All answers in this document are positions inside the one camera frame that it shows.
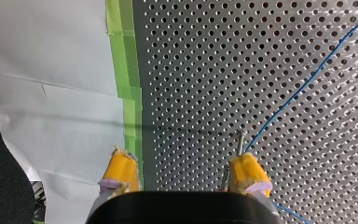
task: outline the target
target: perforated metal panel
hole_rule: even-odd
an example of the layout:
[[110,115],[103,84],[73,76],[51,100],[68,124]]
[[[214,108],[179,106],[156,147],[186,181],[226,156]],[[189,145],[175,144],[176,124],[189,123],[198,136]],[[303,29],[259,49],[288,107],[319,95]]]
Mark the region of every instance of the perforated metal panel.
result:
[[[134,17],[145,188],[214,190],[236,130],[248,144],[358,23],[358,1],[144,0]],[[274,202],[358,223],[358,31],[252,152]]]

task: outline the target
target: white paper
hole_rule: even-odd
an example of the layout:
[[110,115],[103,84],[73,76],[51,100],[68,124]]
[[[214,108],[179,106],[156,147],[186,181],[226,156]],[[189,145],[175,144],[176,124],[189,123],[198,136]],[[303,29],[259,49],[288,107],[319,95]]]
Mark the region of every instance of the white paper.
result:
[[0,130],[48,187],[48,224],[86,220],[113,149],[124,147],[122,111],[113,96],[0,76]]
[[117,96],[105,0],[0,0],[0,75]]
[[42,180],[48,224],[85,222],[124,147],[105,11],[105,0],[0,0],[0,131]]

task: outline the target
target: green tape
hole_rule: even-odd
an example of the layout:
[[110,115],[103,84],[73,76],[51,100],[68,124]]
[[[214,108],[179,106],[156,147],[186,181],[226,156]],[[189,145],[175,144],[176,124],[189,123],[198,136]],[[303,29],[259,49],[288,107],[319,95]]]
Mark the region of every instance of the green tape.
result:
[[143,185],[142,89],[132,0],[107,0],[106,21],[115,67],[117,96],[123,99],[125,147],[138,158],[139,180]]

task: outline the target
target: blue cable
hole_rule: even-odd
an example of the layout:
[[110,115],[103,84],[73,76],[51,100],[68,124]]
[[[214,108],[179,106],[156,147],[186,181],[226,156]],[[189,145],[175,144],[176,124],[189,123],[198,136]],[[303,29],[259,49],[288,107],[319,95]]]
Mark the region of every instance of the blue cable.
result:
[[304,223],[310,224],[310,222],[308,220],[306,220],[305,218],[301,217],[300,215],[298,215],[297,213],[295,213],[294,211],[292,211],[292,210],[290,210],[290,209],[288,209],[286,207],[280,206],[277,203],[275,203],[275,207],[287,212],[288,214],[290,214],[290,215],[292,215],[292,216],[294,216],[294,217],[296,217],[298,219],[300,219]]
[[257,135],[255,136],[255,138],[251,141],[251,143],[249,143],[248,147],[246,147],[245,152],[250,151],[251,146],[255,143],[255,141],[257,141],[257,139],[260,137],[261,133],[263,133],[266,128],[269,126],[269,124],[275,120],[275,118],[278,116],[279,113],[281,113],[288,105],[290,105],[290,103],[292,103],[292,101],[305,89],[308,87],[308,85],[316,78],[316,76],[318,76],[318,73],[324,68],[324,65],[327,63],[327,61],[334,55],[336,54],[337,50],[341,47],[341,45],[347,40],[347,38],[349,36],[351,36],[353,34],[354,31],[356,31],[358,29],[358,24],[353,27],[336,45],[336,47],[333,49],[333,51],[330,52],[330,54],[324,59],[324,61],[321,63],[321,65],[319,65],[318,69],[316,69],[315,73],[313,73],[312,76],[310,76],[310,79],[308,79],[296,92],[295,94],[293,94],[292,97],[290,97],[286,103],[284,103],[275,113],[274,115],[272,115],[271,118],[269,118],[266,122],[266,124],[264,124],[264,126],[261,128],[260,131],[258,131]]

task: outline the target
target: paper sheet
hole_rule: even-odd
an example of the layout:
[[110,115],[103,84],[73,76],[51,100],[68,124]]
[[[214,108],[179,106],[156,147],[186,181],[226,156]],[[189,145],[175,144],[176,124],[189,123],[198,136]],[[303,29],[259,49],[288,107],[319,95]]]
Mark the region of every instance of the paper sheet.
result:
[[[48,187],[48,223],[84,222],[114,146],[124,146],[122,118],[116,97],[0,76],[0,130]],[[72,217],[79,208],[86,214]]]
[[84,223],[124,147],[105,0],[0,0],[0,131],[43,181],[46,222]]
[[117,96],[105,0],[0,0],[0,75]]

